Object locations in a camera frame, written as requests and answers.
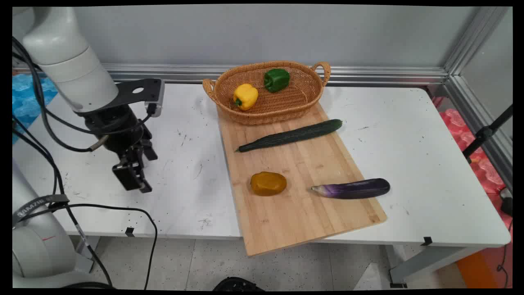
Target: yellow bell pepper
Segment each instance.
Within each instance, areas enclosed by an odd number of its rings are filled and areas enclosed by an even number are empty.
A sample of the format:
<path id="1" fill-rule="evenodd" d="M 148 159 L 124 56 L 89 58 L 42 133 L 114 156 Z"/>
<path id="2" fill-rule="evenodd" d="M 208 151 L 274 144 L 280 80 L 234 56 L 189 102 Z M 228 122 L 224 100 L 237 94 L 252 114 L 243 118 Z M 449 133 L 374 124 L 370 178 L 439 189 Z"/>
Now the yellow bell pepper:
<path id="1" fill-rule="evenodd" d="M 235 89 L 233 101 L 243 111 L 249 110 L 257 101 L 258 90 L 251 84 L 242 84 Z"/>

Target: black tape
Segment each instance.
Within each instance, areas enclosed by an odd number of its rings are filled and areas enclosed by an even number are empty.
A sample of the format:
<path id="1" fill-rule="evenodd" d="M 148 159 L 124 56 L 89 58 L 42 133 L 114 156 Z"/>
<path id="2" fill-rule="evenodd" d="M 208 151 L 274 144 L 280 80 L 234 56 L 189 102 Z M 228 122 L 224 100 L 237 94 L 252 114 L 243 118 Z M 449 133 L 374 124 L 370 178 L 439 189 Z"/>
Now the black tape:
<path id="1" fill-rule="evenodd" d="M 126 229 L 126 235 L 127 235 L 128 237 L 134 237 L 134 235 L 133 235 L 133 230 L 135 230 L 135 229 L 132 228 L 132 227 L 128 227 L 128 228 Z"/>
<path id="2" fill-rule="evenodd" d="M 404 285 L 405 285 L 405 284 L 394 284 L 394 283 L 390 283 L 390 284 L 389 284 L 389 287 L 390 287 L 390 288 L 400 288 L 400 289 L 402 289 L 402 288 L 404 288 Z"/>
<path id="3" fill-rule="evenodd" d="M 421 246 L 427 246 L 431 243 L 433 243 L 433 241 L 431 240 L 431 237 L 424 237 L 424 244 L 422 244 Z"/>
<path id="4" fill-rule="evenodd" d="M 388 274 L 389 274 L 389 281 L 393 281 L 393 279 L 391 278 L 391 269 L 388 271 Z M 389 283 L 389 287 L 392 288 L 392 289 L 402 289 L 402 288 L 408 288 L 408 284 L 406 283 Z"/>

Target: eggplant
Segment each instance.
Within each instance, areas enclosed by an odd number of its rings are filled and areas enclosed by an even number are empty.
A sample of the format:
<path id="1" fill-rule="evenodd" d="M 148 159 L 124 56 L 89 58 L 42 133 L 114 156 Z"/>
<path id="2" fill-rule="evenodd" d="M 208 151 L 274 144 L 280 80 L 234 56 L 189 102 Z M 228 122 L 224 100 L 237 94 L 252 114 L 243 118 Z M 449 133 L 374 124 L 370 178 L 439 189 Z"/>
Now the eggplant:
<path id="1" fill-rule="evenodd" d="M 311 187 L 312 190 L 319 193 L 321 196 L 334 199 L 373 198 L 384 195 L 390 188 L 389 182 L 383 178 Z"/>

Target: cucumber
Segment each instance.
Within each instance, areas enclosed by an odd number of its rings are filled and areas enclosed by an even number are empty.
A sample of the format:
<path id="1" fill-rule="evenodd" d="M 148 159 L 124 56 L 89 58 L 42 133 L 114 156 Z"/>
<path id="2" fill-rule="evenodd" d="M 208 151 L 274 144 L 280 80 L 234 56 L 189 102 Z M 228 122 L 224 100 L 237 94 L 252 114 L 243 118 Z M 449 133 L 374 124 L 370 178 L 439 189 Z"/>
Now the cucumber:
<path id="1" fill-rule="evenodd" d="M 329 134 L 342 126 L 342 121 L 333 119 L 315 125 L 310 125 L 295 130 L 271 134 L 248 144 L 244 144 L 236 152 L 248 152 L 256 149 L 270 148 L 291 142 L 311 139 Z"/>

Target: speckled floor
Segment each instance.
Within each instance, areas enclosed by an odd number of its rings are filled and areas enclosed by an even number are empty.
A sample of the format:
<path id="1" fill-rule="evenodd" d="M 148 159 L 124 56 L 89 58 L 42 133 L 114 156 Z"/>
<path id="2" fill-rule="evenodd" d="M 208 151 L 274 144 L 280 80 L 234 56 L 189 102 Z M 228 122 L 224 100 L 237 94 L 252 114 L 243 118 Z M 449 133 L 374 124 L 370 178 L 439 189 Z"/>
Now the speckled floor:
<path id="1" fill-rule="evenodd" d="M 101 238 L 96 252 L 116 288 L 144 287 L 151 243 L 149 238 Z M 406 249 L 408 257 L 417 251 Z M 248 258 L 242 240 L 158 239 L 148 289 L 210 291 L 226 277 L 236 276 L 266 291 L 363 290 L 366 286 L 357 283 L 370 264 L 366 274 L 387 273 L 383 246 L 309 243 Z M 105 281 L 98 265 L 91 273 Z M 369 289 L 370 279 L 363 281 Z M 452 264 L 408 282 L 408 287 L 465 288 L 465 284 Z"/>

